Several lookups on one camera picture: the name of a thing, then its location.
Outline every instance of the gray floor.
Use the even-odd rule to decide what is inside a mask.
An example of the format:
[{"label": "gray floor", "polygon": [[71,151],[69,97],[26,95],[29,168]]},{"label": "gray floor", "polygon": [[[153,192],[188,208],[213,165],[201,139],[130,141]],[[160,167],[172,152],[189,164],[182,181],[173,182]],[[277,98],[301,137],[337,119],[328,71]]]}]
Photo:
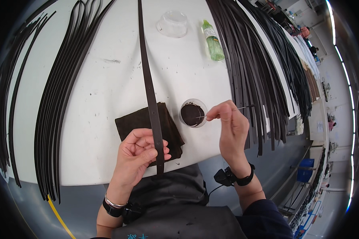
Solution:
[{"label": "gray floor", "polygon": [[[263,156],[257,157],[258,148],[246,150],[250,163],[256,167],[255,173],[262,183],[268,198],[277,191],[290,174],[290,166],[295,165],[305,152],[309,141],[305,135],[288,136],[287,143],[279,143],[271,151],[270,141],[263,147]],[[216,156],[199,163],[199,167],[210,192],[219,184],[214,181],[214,174],[227,167],[221,156]],[[56,218],[51,207],[42,200],[38,185],[22,182],[19,188],[13,179],[8,184],[8,193],[38,238],[71,238]],[[61,204],[54,202],[57,212],[67,228],[77,239],[96,236],[97,212],[104,198],[104,185],[61,187]],[[235,215],[241,214],[238,196],[233,187],[221,187],[210,197],[210,206],[228,206]]]}]

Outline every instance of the black apron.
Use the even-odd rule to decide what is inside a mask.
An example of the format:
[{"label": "black apron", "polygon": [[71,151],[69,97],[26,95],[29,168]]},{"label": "black apron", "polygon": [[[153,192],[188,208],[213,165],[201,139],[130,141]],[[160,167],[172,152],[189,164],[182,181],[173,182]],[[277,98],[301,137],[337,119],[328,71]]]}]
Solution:
[{"label": "black apron", "polygon": [[144,208],[138,219],[113,231],[115,239],[247,237],[228,207],[206,207],[209,196],[198,164],[143,178],[129,203]]}]

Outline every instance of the small plastic cup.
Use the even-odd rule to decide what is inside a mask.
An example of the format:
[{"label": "small plastic cup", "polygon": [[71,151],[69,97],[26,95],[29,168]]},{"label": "small plastic cup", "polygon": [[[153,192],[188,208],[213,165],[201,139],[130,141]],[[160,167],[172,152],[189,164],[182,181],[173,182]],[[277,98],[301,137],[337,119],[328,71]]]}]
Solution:
[{"label": "small plastic cup", "polygon": [[205,115],[206,115],[206,113],[207,113],[207,108],[206,108],[205,104],[202,103],[200,100],[198,100],[198,99],[188,99],[188,100],[186,100],[186,101],[182,104],[182,106],[181,106],[181,108],[180,108],[180,110],[179,110],[179,112],[180,112],[180,113],[179,113],[179,115],[180,115],[179,120],[180,120],[184,125],[186,125],[186,126],[188,126],[188,127],[190,127],[190,128],[199,128],[199,127],[202,127],[202,126],[206,123],[206,117],[203,117],[203,118],[202,118],[202,122],[201,122],[200,124],[196,125],[196,126],[190,126],[190,125],[186,124],[186,123],[184,122],[184,120],[182,119],[181,110],[182,110],[182,107],[184,107],[184,106],[187,105],[187,104],[193,104],[193,105],[199,106],[199,107],[201,107],[201,109],[203,110],[203,112],[205,113]]},{"label": "small plastic cup", "polygon": [[156,28],[165,36],[183,37],[187,32],[187,16],[179,11],[167,11],[157,22]]}]

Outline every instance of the white table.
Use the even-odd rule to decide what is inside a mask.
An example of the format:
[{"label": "white table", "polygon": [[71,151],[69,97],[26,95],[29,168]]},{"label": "white table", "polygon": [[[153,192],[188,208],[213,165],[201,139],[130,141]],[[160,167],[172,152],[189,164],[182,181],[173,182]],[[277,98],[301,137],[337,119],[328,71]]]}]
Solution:
[{"label": "white table", "polygon": [[[109,0],[103,1],[103,8]],[[41,95],[60,48],[75,0],[57,1],[45,11],[57,13],[44,26],[25,65],[14,113],[14,152],[19,179],[37,183],[34,167],[34,129]],[[182,103],[196,98],[207,109],[231,99],[225,61],[214,62],[206,53],[203,19],[215,26],[203,0],[142,1],[144,29],[150,70],[157,101],[165,102],[185,141],[180,159],[165,163],[165,171],[182,168],[220,154],[220,122],[200,128],[182,124],[178,113]],[[161,35],[155,24],[168,10],[179,10],[189,20],[187,35],[173,39]],[[258,23],[254,22],[282,85],[287,85],[280,64]],[[27,41],[14,71],[17,77]],[[73,86],[63,122],[60,148],[60,184],[92,185],[108,183],[116,164],[120,137],[114,119],[147,107],[140,66],[137,1],[117,0],[105,15]],[[10,88],[11,103],[14,81]],[[286,91],[288,108],[292,112]],[[156,174],[150,167],[146,176]]]}]

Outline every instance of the needle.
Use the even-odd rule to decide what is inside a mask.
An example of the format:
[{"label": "needle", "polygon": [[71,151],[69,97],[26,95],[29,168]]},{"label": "needle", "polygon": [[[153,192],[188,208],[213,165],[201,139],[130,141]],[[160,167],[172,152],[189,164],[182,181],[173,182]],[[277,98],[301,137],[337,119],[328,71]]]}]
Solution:
[{"label": "needle", "polygon": [[[254,106],[254,105],[251,104],[251,105],[249,105],[249,106],[245,106],[245,107],[241,107],[241,108],[238,108],[238,109],[234,109],[234,110],[232,110],[232,111],[236,111],[236,110],[244,109],[244,108],[249,108],[249,107],[253,107],[253,106]],[[206,116],[195,117],[195,119],[199,119],[199,118],[203,118],[203,117],[206,117]]]}]

